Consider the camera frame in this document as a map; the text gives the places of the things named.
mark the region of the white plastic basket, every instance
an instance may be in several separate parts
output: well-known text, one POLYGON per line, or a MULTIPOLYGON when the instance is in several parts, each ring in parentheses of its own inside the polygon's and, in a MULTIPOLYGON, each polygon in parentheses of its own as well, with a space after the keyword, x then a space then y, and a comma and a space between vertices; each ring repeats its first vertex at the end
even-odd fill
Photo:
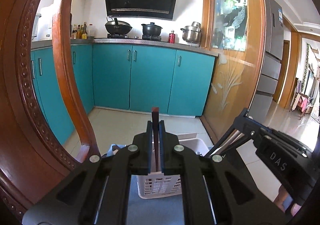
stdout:
MULTIPOLYGON (((209 151, 203 140, 199 138, 183 139, 179 140, 179 143, 192 149, 195 153, 199 152, 203 156, 209 151)), ((154 150, 152 150, 152 154, 152 160, 155 163, 154 150)), ((155 170, 155 164, 151 166, 151 171, 155 170)), ((137 178, 138 193, 142 199, 161 198, 182 193, 179 175, 165 176, 161 172, 151 172, 148 175, 138 175, 137 178)))

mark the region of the silver screw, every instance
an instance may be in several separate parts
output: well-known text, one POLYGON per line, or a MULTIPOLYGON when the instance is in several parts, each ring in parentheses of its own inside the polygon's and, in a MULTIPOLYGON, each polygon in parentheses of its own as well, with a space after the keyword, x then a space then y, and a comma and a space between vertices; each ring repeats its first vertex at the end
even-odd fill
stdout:
POLYGON ((184 146, 183 145, 175 145, 173 149, 177 152, 181 152, 184 150, 184 146))
POLYGON ((100 156, 92 155, 92 156, 90 156, 89 160, 90 160, 91 163, 99 162, 100 156))
POLYGON ((214 162, 216 162, 216 163, 220 163, 221 161, 222 161, 222 156, 220 156, 220 155, 213 155, 212 156, 212 160, 214 161, 214 162))
POLYGON ((137 147, 136 145, 129 145, 129 146, 128 146, 128 150, 129 150, 130 152, 135 152, 135 151, 138 150, 138 147, 137 147))

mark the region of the refrigerator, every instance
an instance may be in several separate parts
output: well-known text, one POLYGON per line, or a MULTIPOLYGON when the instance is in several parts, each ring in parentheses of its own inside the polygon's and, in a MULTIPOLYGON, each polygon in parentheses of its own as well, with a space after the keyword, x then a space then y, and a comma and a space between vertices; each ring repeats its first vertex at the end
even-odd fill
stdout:
POLYGON ((282 7, 274 0, 266 1, 266 38, 262 71, 254 95, 249 116, 264 123, 276 91, 283 52, 282 7))

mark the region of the hanging plant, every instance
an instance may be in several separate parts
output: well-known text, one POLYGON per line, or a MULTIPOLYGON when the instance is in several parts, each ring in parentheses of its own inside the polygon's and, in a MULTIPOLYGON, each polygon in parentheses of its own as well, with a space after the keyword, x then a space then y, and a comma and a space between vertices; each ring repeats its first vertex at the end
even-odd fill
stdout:
POLYGON ((307 43, 307 56, 306 63, 304 66, 303 80, 302 80, 302 90, 304 91, 304 86, 306 83, 307 73, 308 73, 308 64, 309 64, 309 44, 307 43))

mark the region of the red bottle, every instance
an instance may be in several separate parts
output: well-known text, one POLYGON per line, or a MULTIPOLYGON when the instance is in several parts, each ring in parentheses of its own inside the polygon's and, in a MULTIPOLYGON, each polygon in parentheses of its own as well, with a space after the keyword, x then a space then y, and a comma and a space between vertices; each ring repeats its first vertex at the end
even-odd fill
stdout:
POLYGON ((169 43, 174 43, 174 41, 176 40, 176 34, 174 34, 174 30, 171 30, 171 34, 169 34, 169 43))

